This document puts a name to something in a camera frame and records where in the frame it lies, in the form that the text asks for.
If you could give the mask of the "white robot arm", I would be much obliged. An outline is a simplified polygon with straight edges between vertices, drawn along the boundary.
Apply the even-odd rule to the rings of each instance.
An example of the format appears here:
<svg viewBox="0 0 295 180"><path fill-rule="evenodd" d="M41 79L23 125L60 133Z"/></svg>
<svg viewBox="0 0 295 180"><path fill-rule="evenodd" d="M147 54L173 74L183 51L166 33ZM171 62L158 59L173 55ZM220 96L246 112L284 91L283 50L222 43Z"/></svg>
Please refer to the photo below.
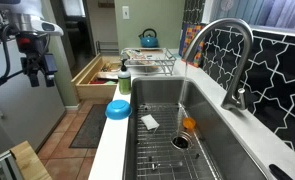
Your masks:
<svg viewBox="0 0 295 180"><path fill-rule="evenodd" d="M54 75L58 71L54 56L48 52L50 36L63 36L57 24L48 22L42 13L41 0L0 0L0 43L5 57L5 72L0 76L0 86L9 79L23 73L32 87L39 85L41 71L47 87L54 86ZM8 50L10 36L16 38L22 69L10 74L11 61Z"/></svg>

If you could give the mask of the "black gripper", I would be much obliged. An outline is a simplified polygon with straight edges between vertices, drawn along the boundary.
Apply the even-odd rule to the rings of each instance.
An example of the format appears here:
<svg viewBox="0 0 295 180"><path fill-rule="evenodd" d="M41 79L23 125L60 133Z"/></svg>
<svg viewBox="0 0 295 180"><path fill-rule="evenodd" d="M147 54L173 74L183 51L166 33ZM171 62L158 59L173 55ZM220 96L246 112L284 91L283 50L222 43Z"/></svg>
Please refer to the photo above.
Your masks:
<svg viewBox="0 0 295 180"><path fill-rule="evenodd" d="M25 54L21 59L22 71L29 76L32 87L39 86L38 71L45 76L47 87L53 87L54 74L58 71L54 56L48 52L50 36L35 34L19 34L16 37L18 50Z"/></svg>

